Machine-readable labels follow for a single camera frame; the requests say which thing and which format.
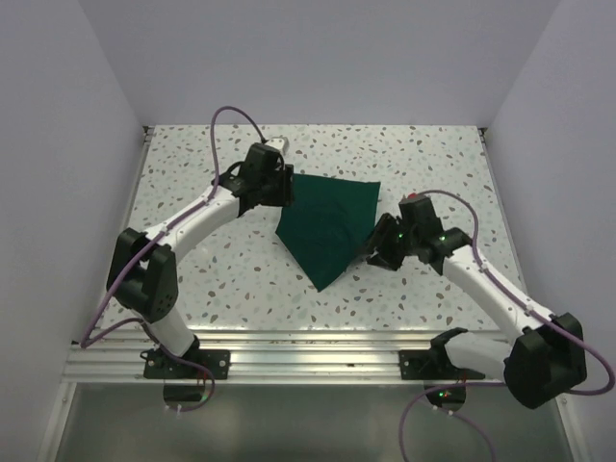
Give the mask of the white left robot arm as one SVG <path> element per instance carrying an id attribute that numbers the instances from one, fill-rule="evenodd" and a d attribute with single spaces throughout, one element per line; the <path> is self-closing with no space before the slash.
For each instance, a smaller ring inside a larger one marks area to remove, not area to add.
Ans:
<path id="1" fill-rule="evenodd" d="M 107 297 L 137 315 L 167 351 L 166 365 L 178 377 L 194 375 L 196 339 L 175 308 L 177 266 L 221 226 L 258 207 L 293 202 L 294 167 L 285 162 L 289 141 L 275 137 L 252 144 L 243 161 L 180 212 L 145 231 L 127 228 L 116 240 Z"/>

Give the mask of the aluminium rail frame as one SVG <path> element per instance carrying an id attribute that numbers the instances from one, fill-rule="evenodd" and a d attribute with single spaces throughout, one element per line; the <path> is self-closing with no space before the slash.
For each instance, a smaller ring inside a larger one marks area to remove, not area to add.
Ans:
<path id="1" fill-rule="evenodd" d="M 222 124 L 220 163 L 260 136 L 286 137 L 299 173 L 378 182 L 382 213 L 407 193 L 432 191 L 444 224 L 477 233 L 483 254 L 522 285 L 478 128 Z M 223 458 L 249 434 L 285 459 L 352 449 L 396 460 L 397 420 L 419 387 L 400 378 L 398 352 L 454 327 L 505 341 L 469 296 L 414 258 L 395 272 L 357 262 L 317 291 L 276 237 L 278 220 L 272 208 L 249 212 L 179 266 L 182 319 L 204 347 L 231 354 L 213 402 L 181 415 L 165 409 L 161 382 L 142 375 L 149 341 L 112 303 L 100 321 L 108 335 L 68 354 L 42 460 L 181 461 L 202 449 Z"/>

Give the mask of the green surgical cloth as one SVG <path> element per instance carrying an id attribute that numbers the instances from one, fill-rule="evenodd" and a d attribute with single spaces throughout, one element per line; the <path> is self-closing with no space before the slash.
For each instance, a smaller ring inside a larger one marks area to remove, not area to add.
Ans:
<path id="1" fill-rule="evenodd" d="M 378 182 L 294 176 L 294 202 L 282 210 L 276 235 L 317 291 L 360 255 L 375 226 L 379 192 Z"/>

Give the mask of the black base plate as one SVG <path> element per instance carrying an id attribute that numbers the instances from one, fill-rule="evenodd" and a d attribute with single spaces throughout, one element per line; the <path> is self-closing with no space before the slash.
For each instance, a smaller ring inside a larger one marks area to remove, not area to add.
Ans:
<path id="1" fill-rule="evenodd" d="M 225 349 L 193 350 L 180 359 L 172 359 L 160 349 L 150 349 L 142 351 L 140 358 L 145 362 L 145 379 L 204 379 L 210 376 L 214 380 L 225 380 L 231 365 L 230 351 Z"/>
<path id="2" fill-rule="evenodd" d="M 457 368 L 449 360 L 436 359 L 429 350 L 400 350 L 399 374 L 402 380 L 462 381 L 485 378 L 481 372 Z"/>

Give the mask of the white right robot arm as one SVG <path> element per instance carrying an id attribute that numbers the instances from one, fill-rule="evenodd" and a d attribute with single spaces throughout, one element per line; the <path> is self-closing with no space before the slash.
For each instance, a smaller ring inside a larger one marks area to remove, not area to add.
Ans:
<path id="1" fill-rule="evenodd" d="M 429 348 L 399 354 L 404 379 L 492 378 L 524 407 L 535 409 L 587 377 L 583 331 L 571 314 L 557 316 L 500 274 L 476 247 L 476 235 L 445 229 L 431 199 L 412 194 L 400 214 L 381 216 L 365 244 L 368 264 L 399 270 L 415 257 L 469 296 L 500 329 L 505 342 L 455 327 Z"/>

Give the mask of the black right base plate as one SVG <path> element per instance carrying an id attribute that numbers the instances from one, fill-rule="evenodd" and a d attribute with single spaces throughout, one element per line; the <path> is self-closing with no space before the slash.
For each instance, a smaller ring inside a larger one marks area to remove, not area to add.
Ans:
<path id="1" fill-rule="evenodd" d="M 485 378 L 481 372 L 457 368 L 449 360 L 436 359 L 429 350 L 400 350 L 399 374 L 402 380 L 462 381 Z"/>

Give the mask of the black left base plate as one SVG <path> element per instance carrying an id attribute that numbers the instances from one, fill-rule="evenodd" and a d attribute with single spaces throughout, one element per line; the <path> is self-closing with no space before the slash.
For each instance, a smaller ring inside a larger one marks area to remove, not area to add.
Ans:
<path id="1" fill-rule="evenodd" d="M 150 349 L 142 351 L 140 358 L 145 362 L 145 379 L 204 379 L 210 376 L 214 380 L 225 380 L 231 365 L 230 351 L 225 349 L 193 350 L 180 359 L 172 359 L 160 349 Z"/>

